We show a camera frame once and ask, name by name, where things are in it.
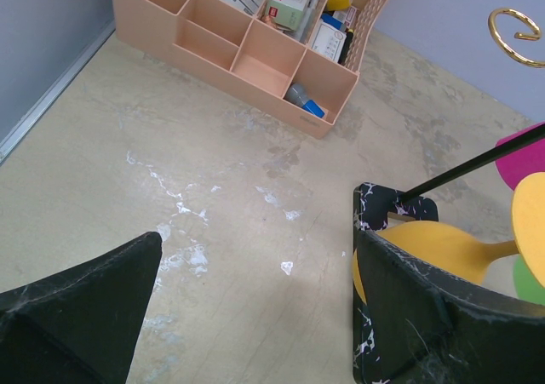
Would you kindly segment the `grey blue small bottle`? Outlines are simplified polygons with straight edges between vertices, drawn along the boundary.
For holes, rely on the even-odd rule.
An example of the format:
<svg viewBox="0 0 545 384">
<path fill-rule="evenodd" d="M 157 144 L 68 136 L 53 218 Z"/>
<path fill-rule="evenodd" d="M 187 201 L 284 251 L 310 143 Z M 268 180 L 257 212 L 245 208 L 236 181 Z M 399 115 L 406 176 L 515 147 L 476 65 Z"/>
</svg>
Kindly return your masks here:
<svg viewBox="0 0 545 384">
<path fill-rule="evenodd" d="M 318 118 L 324 118 L 326 115 L 324 109 L 308 96 L 307 91 L 300 83 L 292 83 L 287 89 L 284 99 Z"/>
</svg>

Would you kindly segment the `white blue labelled box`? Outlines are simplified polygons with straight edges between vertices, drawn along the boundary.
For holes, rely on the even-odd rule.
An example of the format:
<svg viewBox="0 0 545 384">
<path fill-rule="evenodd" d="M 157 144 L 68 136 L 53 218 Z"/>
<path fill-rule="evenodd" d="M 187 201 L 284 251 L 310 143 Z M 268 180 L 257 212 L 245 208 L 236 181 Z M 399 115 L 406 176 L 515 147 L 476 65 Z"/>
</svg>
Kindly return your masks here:
<svg viewBox="0 0 545 384">
<path fill-rule="evenodd" d="M 309 45 L 316 53 L 344 65 L 354 36 L 344 22 L 331 14 L 322 13 L 309 40 Z"/>
</svg>

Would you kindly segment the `peach plastic desk organizer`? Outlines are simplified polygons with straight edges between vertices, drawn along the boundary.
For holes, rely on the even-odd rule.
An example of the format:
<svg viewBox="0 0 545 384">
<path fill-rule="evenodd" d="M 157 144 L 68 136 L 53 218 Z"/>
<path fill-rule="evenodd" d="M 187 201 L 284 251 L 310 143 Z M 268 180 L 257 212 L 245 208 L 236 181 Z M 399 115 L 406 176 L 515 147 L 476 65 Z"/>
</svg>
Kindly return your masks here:
<svg viewBox="0 0 545 384">
<path fill-rule="evenodd" d="M 118 38 L 161 61 L 315 137 L 334 126 L 356 86 L 370 31 L 387 0 L 353 0 L 327 11 L 310 0 L 294 30 L 227 0 L 112 0 Z M 344 65 L 310 48 L 322 13 L 353 29 Z M 300 83 L 326 115 L 318 118 L 284 99 Z"/>
</svg>

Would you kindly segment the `green plastic wine glass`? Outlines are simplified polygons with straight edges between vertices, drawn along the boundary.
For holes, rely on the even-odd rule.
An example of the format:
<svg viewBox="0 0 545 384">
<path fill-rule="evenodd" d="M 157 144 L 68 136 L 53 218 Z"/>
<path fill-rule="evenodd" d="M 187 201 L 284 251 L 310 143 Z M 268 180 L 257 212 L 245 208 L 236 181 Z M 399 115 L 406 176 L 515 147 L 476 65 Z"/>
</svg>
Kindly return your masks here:
<svg viewBox="0 0 545 384">
<path fill-rule="evenodd" d="M 521 255 L 513 266 L 513 283 L 519 299 L 545 305 L 545 289 L 533 276 Z"/>
</svg>

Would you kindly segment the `orange plastic wine glass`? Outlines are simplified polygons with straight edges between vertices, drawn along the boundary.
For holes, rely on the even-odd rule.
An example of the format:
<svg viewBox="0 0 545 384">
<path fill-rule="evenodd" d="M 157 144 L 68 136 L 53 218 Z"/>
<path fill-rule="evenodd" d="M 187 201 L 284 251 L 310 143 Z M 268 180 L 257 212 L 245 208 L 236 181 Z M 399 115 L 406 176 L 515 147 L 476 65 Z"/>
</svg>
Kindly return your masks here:
<svg viewBox="0 0 545 384">
<path fill-rule="evenodd" d="M 544 173 L 526 176 L 511 204 L 513 240 L 487 244 L 452 225 L 411 221 L 378 232 L 404 252 L 473 284 L 480 285 L 489 265 L 519 254 L 538 283 L 544 285 Z"/>
</svg>

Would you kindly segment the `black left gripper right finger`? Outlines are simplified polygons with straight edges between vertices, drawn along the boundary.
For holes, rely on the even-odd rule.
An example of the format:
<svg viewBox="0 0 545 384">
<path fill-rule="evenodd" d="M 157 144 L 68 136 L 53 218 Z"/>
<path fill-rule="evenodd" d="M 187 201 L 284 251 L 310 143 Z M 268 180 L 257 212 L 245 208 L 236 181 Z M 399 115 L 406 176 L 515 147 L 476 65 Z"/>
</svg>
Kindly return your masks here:
<svg viewBox="0 0 545 384">
<path fill-rule="evenodd" d="M 358 383 L 542 383 L 544 308 L 472 284 L 370 231 L 353 234 Z"/>
</svg>

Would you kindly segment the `pink plastic wine glass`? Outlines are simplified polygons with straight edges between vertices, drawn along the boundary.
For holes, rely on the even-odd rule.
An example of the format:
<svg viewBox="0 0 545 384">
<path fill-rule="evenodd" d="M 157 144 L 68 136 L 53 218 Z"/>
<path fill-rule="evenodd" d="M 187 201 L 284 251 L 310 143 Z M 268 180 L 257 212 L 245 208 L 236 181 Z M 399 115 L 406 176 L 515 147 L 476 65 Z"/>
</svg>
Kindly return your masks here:
<svg viewBox="0 0 545 384">
<path fill-rule="evenodd" d="M 498 174 L 512 190 L 528 175 L 545 171 L 545 140 L 498 158 L 495 161 Z"/>
</svg>

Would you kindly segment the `white red medicine box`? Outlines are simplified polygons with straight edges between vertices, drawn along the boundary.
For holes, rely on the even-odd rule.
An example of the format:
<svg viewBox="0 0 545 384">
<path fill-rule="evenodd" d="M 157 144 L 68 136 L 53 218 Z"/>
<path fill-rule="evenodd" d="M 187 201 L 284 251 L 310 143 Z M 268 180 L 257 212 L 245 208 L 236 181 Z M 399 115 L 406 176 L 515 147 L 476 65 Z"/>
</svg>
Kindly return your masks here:
<svg viewBox="0 0 545 384">
<path fill-rule="evenodd" d="M 269 16 L 276 25 L 291 31 L 301 24 L 301 18 L 310 0 L 268 0 L 265 16 Z"/>
</svg>

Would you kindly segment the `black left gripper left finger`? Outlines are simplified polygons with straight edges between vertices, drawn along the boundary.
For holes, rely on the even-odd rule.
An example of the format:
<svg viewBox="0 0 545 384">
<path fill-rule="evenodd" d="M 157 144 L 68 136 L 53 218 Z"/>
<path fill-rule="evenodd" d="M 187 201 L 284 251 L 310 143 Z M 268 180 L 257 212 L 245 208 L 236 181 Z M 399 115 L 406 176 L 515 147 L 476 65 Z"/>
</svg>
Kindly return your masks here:
<svg viewBox="0 0 545 384">
<path fill-rule="evenodd" d="M 3 383 L 124 383 L 162 257 L 146 232 L 1 294 Z"/>
</svg>

